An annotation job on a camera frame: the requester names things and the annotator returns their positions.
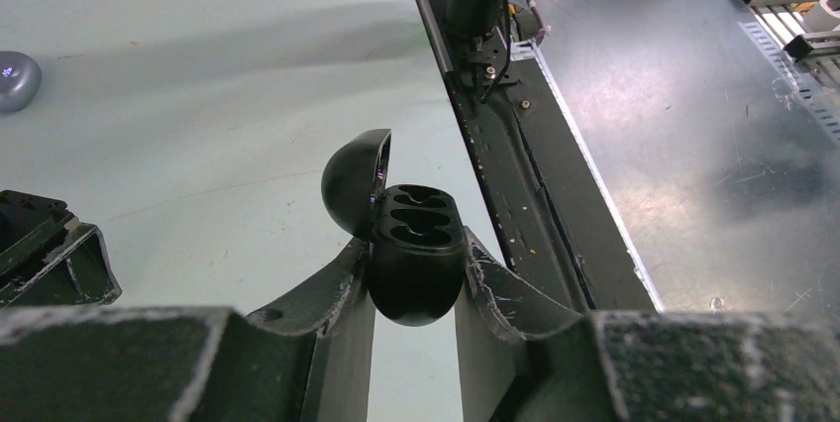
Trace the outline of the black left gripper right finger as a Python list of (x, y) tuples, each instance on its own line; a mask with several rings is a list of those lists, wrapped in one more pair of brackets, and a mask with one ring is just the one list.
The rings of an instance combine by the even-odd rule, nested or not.
[(839, 330), (773, 313), (578, 313), (467, 233), (467, 421), (835, 421)]

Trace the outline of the black round table grommet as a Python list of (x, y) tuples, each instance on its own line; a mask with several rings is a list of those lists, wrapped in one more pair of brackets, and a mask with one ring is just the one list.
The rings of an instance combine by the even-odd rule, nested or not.
[(340, 147), (321, 177), (333, 221), (367, 248), (376, 309), (407, 327), (445, 316), (459, 297), (467, 237), (455, 199), (419, 184), (388, 185), (391, 132), (365, 131)]

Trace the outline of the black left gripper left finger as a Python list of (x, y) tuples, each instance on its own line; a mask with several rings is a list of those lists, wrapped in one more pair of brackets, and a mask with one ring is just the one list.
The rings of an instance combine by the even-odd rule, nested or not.
[(374, 309), (350, 241), (271, 303), (1, 314), (5, 421), (363, 421)]

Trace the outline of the purple earbud charging case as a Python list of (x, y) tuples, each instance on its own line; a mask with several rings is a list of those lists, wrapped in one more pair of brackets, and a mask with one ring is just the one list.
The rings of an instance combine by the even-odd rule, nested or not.
[(29, 55), (1, 52), (1, 112), (25, 109), (34, 100), (42, 81), (42, 69)]

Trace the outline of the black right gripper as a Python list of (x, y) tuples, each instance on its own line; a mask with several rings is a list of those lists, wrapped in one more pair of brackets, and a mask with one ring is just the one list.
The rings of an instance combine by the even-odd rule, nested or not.
[(1, 306), (111, 304), (123, 293), (101, 230), (61, 200), (1, 192)]

